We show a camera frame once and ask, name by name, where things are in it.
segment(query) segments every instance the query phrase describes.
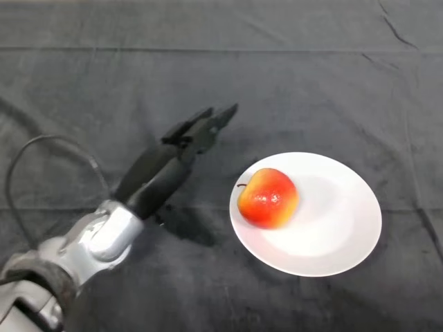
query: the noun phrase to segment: black cable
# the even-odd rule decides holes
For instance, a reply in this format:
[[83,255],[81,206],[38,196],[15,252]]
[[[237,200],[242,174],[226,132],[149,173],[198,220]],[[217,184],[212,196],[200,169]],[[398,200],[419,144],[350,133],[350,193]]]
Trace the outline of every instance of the black cable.
[[6,202],[8,204],[8,207],[11,210],[12,216],[14,217],[15,221],[21,228],[21,231],[26,238],[28,245],[31,249],[37,249],[37,242],[33,239],[33,237],[30,235],[26,227],[24,226],[23,220],[20,217],[20,213],[15,207],[14,201],[11,196],[11,180],[12,180],[12,174],[14,172],[15,166],[19,162],[21,156],[26,151],[28,147],[30,147],[32,144],[35,144],[37,142],[41,142],[43,140],[60,140],[62,142],[68,143],[68,145],[71,145],[77,149],[79,152],[79,156],[83,157],[86,161],[89,162],[89,164],[92,166],[93,171],[96,173],[103,189],[105,190],[106,199],[110,197],[110,189],[109,186],[105,180],[105,177],[103,176],[102,170],[97,162],[97,160],[92,156],[90,153],[86,151],[80,145],[78,142],[71,140],[70,138],[61,136],[61,135],[41,135],[33,138],[32,140],[29,140],[17,153],[17,155],[12,159],[11,163],[9,164],[8,171],[6,172],[6,179],[5,179],[5,186],[4,186],[4,192],[6,197]]

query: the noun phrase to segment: red apple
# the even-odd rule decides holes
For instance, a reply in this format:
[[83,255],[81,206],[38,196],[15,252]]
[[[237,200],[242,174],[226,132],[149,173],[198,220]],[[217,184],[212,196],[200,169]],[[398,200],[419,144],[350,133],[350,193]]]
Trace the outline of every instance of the red apple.
[[238,209],[249,223],[261,228],[284,226],[300,200],[291,179],[273,168],[257,171],[243,186],[246,187],[238,197]]

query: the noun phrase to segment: table surface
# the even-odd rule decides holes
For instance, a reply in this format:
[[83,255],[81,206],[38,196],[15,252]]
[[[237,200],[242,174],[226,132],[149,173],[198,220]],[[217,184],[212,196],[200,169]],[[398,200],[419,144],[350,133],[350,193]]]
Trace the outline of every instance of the table surface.
[[[70,330],[443,331],[442,18],[438,0],[0,1],[0,186],[39,133],[88,145],[116,185],[175,122],[240,105],[170,199],[216,244],[150,225],[85,287]],[[284,151],[337,159],[374,190],[383,230],[356,268],[287,275],[235,236],[233,183]],[[40,241],[102,199],[81,160],[37,147],[13,188]],[[3,195],[0,220],[3,263],[27,245]]]

